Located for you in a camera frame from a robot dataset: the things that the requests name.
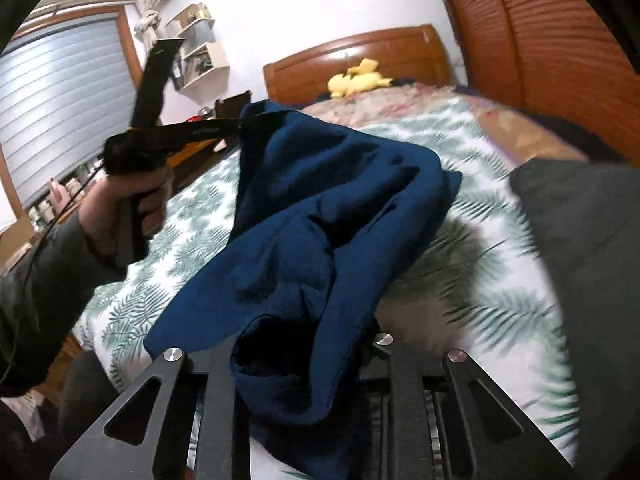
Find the screw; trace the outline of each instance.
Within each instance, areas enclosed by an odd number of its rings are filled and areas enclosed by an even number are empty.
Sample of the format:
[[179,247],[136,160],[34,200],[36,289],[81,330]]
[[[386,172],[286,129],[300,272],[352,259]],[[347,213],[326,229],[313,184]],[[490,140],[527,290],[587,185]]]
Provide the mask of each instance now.
[[162,357],[164,357],[169,362],[177,361],[182,357],[182,350],[176,348],[175,346],[167,348],[164,351],[164,354],[162,354]]
[[464,350],[461,350],[460,348],[454,348],[453,350],[449,350],[449,353],[447,353],[447,356],[449,357],[450,360],[452,360],[455,363],[463,363],[466,361],[466,358],[467,358],[466,352]]
[[374,340],[376,342],[376,345],[387,346],[394,341],[394,338],[391,334],[386,334],[384,332],[381,332],[380,334],[376,334],[376,337],[374,338]]

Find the wooden headboard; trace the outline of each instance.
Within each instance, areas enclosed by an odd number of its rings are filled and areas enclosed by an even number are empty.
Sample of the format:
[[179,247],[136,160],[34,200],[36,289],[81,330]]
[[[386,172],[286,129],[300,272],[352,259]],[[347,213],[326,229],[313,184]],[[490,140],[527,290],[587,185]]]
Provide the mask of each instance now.
[[329,79],[369,57],[383,77],[411,77],[442,86],[450,82],[447,57],[431,25],[388,28],[330,41],[265,65],[269,99],[284,105],[306,104],[326,92]]

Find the white wall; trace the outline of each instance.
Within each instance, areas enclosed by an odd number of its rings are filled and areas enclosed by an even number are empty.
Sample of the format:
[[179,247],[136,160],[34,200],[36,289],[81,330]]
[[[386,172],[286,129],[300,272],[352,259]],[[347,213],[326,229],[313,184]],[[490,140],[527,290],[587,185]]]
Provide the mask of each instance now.
[[15,222],[14,210],[9,204],[9,199],[0,184],[0,233]]
[[202,105],[250,89],[254,100],[267,97],[262,67],[327,41],[382,28],[432,23],[461,82],[466,82],[442,0],[170,0],[161,11],[171,19],[191,3],[203,2],[216,19],[214,33],[229,65],[228,80],[203,78],[193,91],[169,88],[162,120],[183,121]]

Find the floral bedsheet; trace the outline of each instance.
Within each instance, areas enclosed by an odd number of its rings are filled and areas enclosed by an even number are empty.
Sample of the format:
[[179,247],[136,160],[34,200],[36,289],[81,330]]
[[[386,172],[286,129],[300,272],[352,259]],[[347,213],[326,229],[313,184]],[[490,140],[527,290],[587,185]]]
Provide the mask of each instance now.
[[[357,119],[353,103],[344,100],[305,109],[368,134],[427,146],[445,168],[463,173],[435,240],[390,286],[378,319],[418,350],[465,349],[571,462],[577,394],[561,311],[508,185],[514,163],[483,131],[468,101],[450,93],[434,101],[433,94],[419,86],[379,89],[355,100]],[[238,160],[236,152],[169,202],[149,257],[130,267],[124,283],[99,288],[76,325],[82,346],[95,349],[118,388],[150,362],[142,341],[171,298],[226,244]],[[253,440],[250,450],[252,478],[303,478]]]
[[305,112],[323,121],[359,129],[373,122],[424,114],[453,98],[468,106],[484,134],[518,164],[534,156],[586,159],[579,150],[516,110],[483,97],[456,94],[453,87],[434,88],[416,83],[379,88],[373,92],[319,102],[305,108]]

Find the leaf print bedsheet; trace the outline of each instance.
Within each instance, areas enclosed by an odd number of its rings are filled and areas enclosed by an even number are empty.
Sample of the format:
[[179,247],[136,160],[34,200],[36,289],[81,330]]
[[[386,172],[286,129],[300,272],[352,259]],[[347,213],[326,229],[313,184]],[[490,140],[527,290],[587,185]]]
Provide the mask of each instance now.
[[[508,185],[513,163],[460,98],[422,114],[396,111],[357,129],[427,146],[463,181],[433,243],[381,300],[378,319],[418,350],[465,349],[571,462],[578,407],[561,312]],[[76,325],[119,389],[150,362],[142,341],[162,310],[226,244],[238,161],[233,153],[169,202],[149,257],[124,283],[99,288]],[[252,478],[304,478],[253,440],[250,450]]]

